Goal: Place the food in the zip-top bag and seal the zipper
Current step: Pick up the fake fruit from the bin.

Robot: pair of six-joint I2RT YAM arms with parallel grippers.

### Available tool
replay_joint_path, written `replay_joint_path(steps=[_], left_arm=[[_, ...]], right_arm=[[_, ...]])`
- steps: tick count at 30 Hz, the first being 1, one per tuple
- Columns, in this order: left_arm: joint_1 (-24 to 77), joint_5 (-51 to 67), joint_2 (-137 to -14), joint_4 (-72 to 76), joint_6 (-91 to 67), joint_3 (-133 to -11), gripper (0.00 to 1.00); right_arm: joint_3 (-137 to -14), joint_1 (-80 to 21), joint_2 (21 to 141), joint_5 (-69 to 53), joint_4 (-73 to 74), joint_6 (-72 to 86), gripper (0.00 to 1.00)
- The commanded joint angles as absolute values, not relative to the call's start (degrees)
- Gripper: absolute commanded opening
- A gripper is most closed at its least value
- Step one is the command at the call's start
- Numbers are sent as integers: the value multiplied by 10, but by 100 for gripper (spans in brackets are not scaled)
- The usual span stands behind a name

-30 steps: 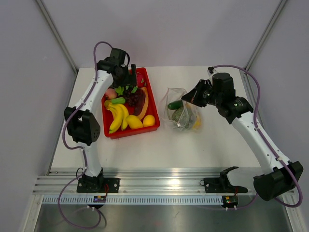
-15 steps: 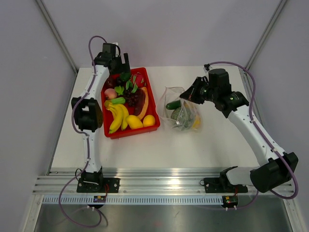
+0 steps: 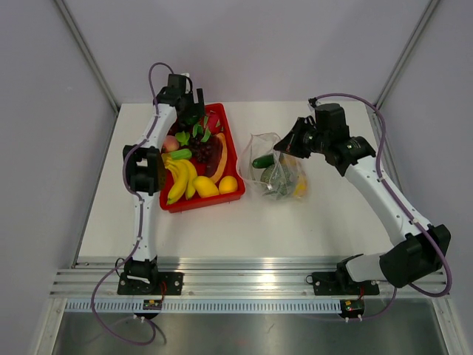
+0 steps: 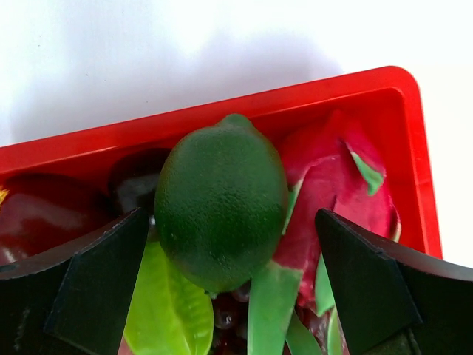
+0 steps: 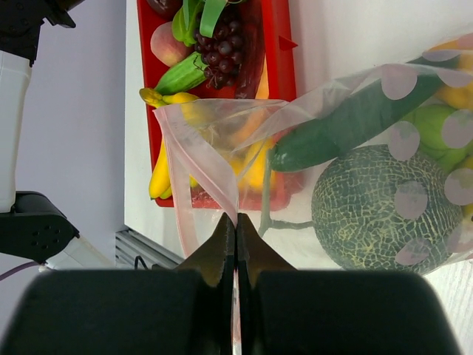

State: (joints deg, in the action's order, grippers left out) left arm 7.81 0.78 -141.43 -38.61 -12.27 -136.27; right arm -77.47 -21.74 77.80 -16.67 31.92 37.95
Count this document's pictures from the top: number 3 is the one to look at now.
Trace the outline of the green avocado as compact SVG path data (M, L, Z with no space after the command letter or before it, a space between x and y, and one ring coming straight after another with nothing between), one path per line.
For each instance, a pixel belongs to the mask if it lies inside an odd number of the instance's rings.
M200 121L199 115L189 115L184 118L184 124L186 126L193 126Z

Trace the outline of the dark green cucumber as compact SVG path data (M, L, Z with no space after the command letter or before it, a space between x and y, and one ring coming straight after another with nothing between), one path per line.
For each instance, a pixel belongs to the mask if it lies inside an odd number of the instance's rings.
M255 169L266 169L273 164L274 157L272 154L260 156L252 161L252 167Z

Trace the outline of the clear zip top bag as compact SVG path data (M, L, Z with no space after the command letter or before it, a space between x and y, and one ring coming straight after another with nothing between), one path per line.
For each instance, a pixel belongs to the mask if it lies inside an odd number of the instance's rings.
M298 158L274 149L274 133L252 135L236 162L236 172L254 195L267 200L301 200L309 183Z

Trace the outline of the yellow pear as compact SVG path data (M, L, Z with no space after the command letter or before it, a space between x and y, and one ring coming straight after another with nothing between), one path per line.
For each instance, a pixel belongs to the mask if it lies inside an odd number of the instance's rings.
M293 196L295 198L303 198L307 194L308 182L305 174L299 174L297 177L296 185L293 190Z

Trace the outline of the yellow mango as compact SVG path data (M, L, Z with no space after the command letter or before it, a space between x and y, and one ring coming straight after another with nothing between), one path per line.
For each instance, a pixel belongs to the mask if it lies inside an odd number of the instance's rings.
M197 176L193 179L192 183L201 198L213 197L220 194L219 189L209 177Z

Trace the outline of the netted green melon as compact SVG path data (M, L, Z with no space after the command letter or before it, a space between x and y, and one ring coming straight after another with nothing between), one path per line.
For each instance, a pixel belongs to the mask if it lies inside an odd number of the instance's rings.
M277 197L284 197L288 195L291 187L290 173L286 166L281 164L273 164L266 168L260 177L260 182L263 183L265 195L276 195Z

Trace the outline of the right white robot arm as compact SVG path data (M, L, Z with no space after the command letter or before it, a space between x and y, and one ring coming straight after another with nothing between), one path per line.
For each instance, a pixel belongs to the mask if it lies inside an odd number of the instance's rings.
M447 277L451 275L446 265L449 230L431 224L390 184L376 150L365 138L350 134L339 104L318 105L312 116L298 118L274 149L296 158L323 155L357 188L387 231L392 244L389 251L359 254L337 264L335 281L340 291L352 293L363 282L375 280L386 280L396 288L413 286L440 269Z

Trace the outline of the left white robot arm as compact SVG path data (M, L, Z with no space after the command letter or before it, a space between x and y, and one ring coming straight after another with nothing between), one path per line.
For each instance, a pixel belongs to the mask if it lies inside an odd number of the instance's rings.
M189 74L169 74L167 85L153 95L154 111L143 134L135 144L123 148L122 176L133 198L135 240L124 261L119 295L165 297L182 293L183 273L158 269L155 218L167 176L161 148L175 122L192 123L204 113L201 89L197 98L195 101Z

